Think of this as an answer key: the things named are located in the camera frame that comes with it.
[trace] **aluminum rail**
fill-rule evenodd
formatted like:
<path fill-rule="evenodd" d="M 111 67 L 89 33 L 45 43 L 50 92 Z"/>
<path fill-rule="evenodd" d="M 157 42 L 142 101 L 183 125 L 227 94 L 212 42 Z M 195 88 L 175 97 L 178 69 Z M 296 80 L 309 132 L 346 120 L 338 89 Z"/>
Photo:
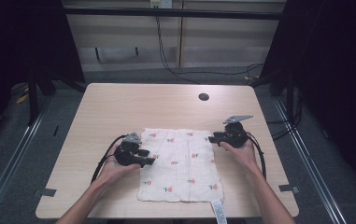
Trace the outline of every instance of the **aluminum rail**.
<path fill-rule="evenodd" d="M 118 16 L 157 16 L 191 17 L 279 21 L 284 18 L 277 12 L 217 11 L 173 8 L 134 8 L 134 7 L 72 7 L 62 8 L 65 14 L 75 15 L 118 15 Z"/>
<path fill-rule="evenodd" d="M 51 97 L 48 97 L 46 99 L 46 102 L 43 105 L 42 110 L 40 111 L 38 117 L 36 120 L 33 122 L 31 126 L 28 126 L 26 128 L 26 132 L 23 135 L 20 143 L 18 144 L 17 148 L 15 149 L 14 154 L 12 155 L 8 165 L 6 166 L 4 172 L 0 176 L 0 203 L 2 202 L 8 186 L 14 177 L 14 175 L 17 173 L 17 170 L 21 164 L 21 161 L 23 159 L 23 156 L 25 155 L 29 145 L 32 142 L 33 137 L 35 136 L 38 127 L 40 126 L 40 123 L 43 119 L 43 116 L 49 107 L 51 101 Z"/>
<path fill-rule="evenodd" d="M 280 98 L 277 98 L 275 104 L 277 106 L 280 116 L 283 119 L 288 120 L 288 117 L 286 115 L 286 107 L 283 104 L 282 100 Z M 320 195 L 320 199 L 322 200 L 323 205 L 325 206 L 333 223 L 346 224 L 347 221 L 344 219 L 343 213 L 341 212 L 340 207 L 338 206 L 338 203 L 335 200 L 335 197 L 324 182 L 320 171 L 318 170 L 318 167 L 315 162 L 312 160 L 311 154 L 306 148 L 306 145 L 304 144 L 304 141 L 300 136 L 299 132 L 295 128 L 293 128 L 288 121 L 285 122 L 285 126 L 287 130 L 291 130 L 291 139 L 294 145 L 296 146 L 297 152 L 299 153 L 303 164 L 306 167 L 306 170 L 308 171 L 308 174 L 312 180 L 312 183 L 315 185 L 315 188 L 317 189 L 317 192 Z"/>

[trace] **black dot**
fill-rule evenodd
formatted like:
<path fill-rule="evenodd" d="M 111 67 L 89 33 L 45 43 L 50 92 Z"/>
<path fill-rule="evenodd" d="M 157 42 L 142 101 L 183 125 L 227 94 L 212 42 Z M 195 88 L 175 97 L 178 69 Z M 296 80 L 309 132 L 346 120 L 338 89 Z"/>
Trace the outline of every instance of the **black dot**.
<path fill-rule="evenodd" d="M 209 95 L 206 93 L 201 93 L 198 95 L 198 98 L 200 98 L 200 100 L 202 100 L 202 101 L 207 101 L 207 100 L 209 100 Z"/>

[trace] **black curtain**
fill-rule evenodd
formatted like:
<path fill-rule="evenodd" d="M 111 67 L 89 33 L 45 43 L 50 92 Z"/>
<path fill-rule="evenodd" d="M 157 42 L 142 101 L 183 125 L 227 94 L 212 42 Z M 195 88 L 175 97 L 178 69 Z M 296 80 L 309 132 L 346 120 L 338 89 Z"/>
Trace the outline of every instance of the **black curtain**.
<path fill-rule="evenodd" d="M 292 72 L 306 104 L 356 171 L 356 1 L 308 2 L 287 2 L 290 17 L 278 26 L 262 76 L 272 77 L 278 94 Z"/>
<path fill-rule="evenodd" d="M 0 0 L 0 115 L 12 86 L 31 72 L 85 81 L 67 18 L 56 8 L 60 0 Z"/>

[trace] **towel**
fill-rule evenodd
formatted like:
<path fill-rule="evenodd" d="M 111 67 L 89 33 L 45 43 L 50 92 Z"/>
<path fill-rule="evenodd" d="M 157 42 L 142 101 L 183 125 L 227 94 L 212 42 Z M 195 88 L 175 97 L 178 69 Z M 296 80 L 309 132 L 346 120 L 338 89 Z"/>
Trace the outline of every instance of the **towel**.
<path fill-rule="evenodd" d="M 223 190 L 209 131 L 144 129 L 142 149 L 155 162 L 140 170 L 139 201 L 213 202 Z"/>

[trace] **hand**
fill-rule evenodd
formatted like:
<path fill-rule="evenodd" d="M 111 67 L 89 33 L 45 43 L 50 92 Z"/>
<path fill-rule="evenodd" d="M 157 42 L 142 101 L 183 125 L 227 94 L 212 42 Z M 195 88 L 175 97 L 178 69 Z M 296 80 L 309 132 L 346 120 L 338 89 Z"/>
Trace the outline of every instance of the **hand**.
<path fill-rule="evenodd" d="M 244 146 L 240 148 L 232 147 L 226 142 L 221 142 L 221 147 L 224 147 L 224 149 L 232 153 L 235 156 L 235 160 L 245 168 L 249 169 L 253 165 L 257 165 L 256 157 L 254 155 L 254 146 L 249 139 Z"/>
<path fill-rule="evenodd" d="M 113 148 L 108 152 L 109 155 L 113 155 L 117 147 L 120 144 L 115 144 Z M 140 164 L 131 164 L 128 166 L 120 165 L 114 156 L 109 156 L 97 179 L 101 179 L 107 182 L 108 185 L 115 183 L 120 177 L 126 173 L 132 172 L 140 168 Z"/>

